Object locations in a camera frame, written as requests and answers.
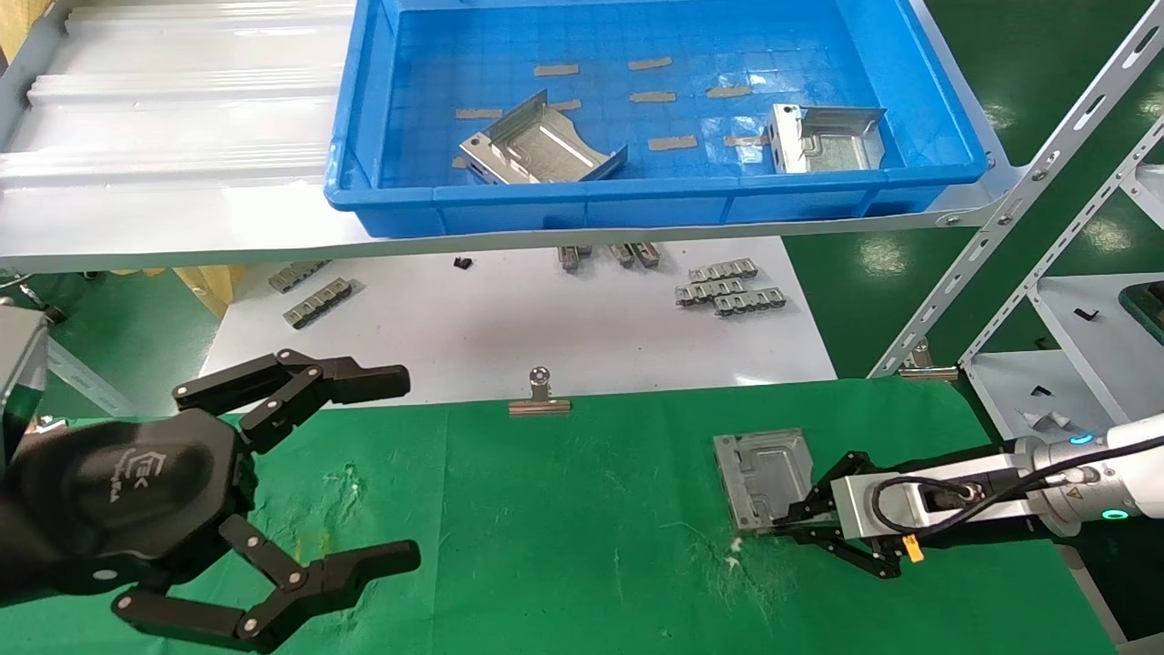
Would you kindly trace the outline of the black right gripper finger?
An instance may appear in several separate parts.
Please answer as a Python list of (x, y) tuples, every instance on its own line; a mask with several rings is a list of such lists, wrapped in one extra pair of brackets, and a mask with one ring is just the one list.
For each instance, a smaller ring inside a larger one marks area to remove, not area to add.
[(875, 468), (876, 464), (872, 463), (868, 453), (845, 453), (826, 474), (819, 477), (819, 480), (815, 482), (803, 500), (792, 503), (785, 517), (773, 519), (772, 527), (774, 529), (838, 528), (839, 517), (831, 487), (832, 482), (856, 474), (870, 474)]
[(844, 539), (839, 528), (799, 527), (787, 531), (799, 546), (815, 546), (863, 571), (887, 581), (901, 576), (904, 557), (902, 537)]

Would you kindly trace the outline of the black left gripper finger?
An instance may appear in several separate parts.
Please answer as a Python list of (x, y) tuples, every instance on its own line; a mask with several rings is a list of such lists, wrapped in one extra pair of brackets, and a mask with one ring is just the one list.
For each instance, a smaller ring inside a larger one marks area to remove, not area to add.
[(357, 405), (407, 396), (407, 368), (362, 368), (352, 357), (313, 359), (284, 349), (241, 362), (172, 390), (179, 410), (204, 410), (213, 417), (251, 406), (237, 420), (237, 435), (250, 453), (269, 453), (283, 439), (328, 405)]
[(242, 517), (225, 519), (217, 534), (274, 581), (265, 600), (239, 610), (173, 598), (169, 583), (140, 584), (113, 601), (114, 614), (151, 638), (271, 654), (304, 622), (353, 608), (370, 581), (409, 574), (421, 564), (420, 548), (411, 539), (338, 551), (301, 567)]

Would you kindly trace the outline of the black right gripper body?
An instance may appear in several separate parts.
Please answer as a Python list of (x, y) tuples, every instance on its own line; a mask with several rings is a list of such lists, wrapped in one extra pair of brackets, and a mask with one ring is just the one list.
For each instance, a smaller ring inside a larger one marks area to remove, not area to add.
[(986, 444), (832, 482), (844, 539), (902, 537), (904, 550), (1046, 539), (1045, 444)]

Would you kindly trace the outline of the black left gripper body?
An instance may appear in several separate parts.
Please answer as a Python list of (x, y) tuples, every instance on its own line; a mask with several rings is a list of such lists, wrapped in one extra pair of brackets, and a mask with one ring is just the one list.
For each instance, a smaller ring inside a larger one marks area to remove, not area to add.
[(256, 485), (236, 428), (203, 410), (26, 437), (3, 472), (3, 606), (189, 583)]

